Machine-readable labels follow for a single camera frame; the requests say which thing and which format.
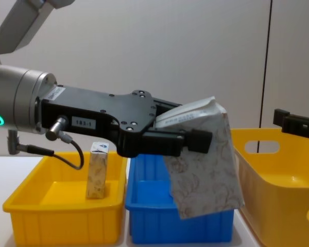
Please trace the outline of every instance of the small carton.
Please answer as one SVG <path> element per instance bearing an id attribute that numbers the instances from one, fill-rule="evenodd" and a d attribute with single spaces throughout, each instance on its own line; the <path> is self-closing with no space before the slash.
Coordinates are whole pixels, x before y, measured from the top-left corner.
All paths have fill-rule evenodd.
<path id="1" fill-rule="evenodd" d="M 91 148 L 87 180 L 87 198 L 102 199 L 105 195 L 109 144 L 95 142 Z"/>

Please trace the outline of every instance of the yellow bin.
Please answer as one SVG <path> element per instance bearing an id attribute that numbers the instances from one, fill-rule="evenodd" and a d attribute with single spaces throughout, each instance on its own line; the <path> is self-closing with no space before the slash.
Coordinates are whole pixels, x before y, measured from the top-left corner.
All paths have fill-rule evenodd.
<path id="1" fill-rule="evenodd" d="M 79 162 L 76 152 L 61 156 Z M 3 205 L 11 213 L 17 245 L 115 243 L 121 232 L 127 159 L 108 158 L 104 199 L 86 199 L 89 152 L 74 170 L 58 159 L 43 158 Z"/>
<path id="2" fill-rule="evenodd" d="M 241 209 L 267 247 L 309 247 L 309 139 L 280 129 L 235 129 L 245 198 Z M 249 141 L 277 141 L 276 153 L 248 153 Z"/>

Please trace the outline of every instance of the black cable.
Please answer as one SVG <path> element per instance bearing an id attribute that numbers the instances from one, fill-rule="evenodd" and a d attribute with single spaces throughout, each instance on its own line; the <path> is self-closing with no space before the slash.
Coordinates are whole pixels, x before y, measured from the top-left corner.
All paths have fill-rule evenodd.
<path id="1" fill-rule="evenodd" d="M 71 144 L 77 149 L 79 156 L 80 156 L 80 166 L 75 166 L 74 164 L 72 164 L 70 161 L 64 159 L 61 156 L 58 156 L 56 154 L 53 155 L 53 157 L 58 158 L 59 160 L 63 161 L 64 163 L 66 163 L 67 165 L 71 166 L 72 168 L 76 169 L 76 170 L 80 170 L 83 167 L 83 163 L 84 163 L 84 157 L 83 157 L 83 152 L 81 150 L 81 148 L 79 147 L 79 145 L 73 140 L 71 141 Z"/>

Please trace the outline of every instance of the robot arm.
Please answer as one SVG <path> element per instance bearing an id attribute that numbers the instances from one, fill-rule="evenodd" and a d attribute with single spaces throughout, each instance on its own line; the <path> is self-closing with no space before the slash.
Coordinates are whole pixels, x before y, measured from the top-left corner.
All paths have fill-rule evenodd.
<path id="1" fill-rule="evenodd" d="M 28 44 L 53 8 L 72 2 L 17 1 L 0 27 L 0 54 Z M 46 133 L 49 140 L 60 138 L 76 147 L 63 131 L 98 136 L 115 143 L 118 154 L 125 157 L 179 156 L 183 147 L 207 153 L 212 133 L 154 128 L 156 116 L 178 106 L 143 90 L 127 95 L 100 93 L 58 85 L 50 73 L 0 64 L 0 128 L 9 129 L 10 154 L 54 156 L 51 150 L 19 144 L 17 131 Z"/>

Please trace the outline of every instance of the blue bin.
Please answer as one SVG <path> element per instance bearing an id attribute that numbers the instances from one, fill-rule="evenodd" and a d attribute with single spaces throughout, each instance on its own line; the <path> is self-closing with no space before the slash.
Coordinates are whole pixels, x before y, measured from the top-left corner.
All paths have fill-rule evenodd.
<path id="1" fill-rule="evenodd" d="M 230 242 L 233 210 L 181 220 L 162 156 L 131 160 L 126 208 L 133 243 Z"/>

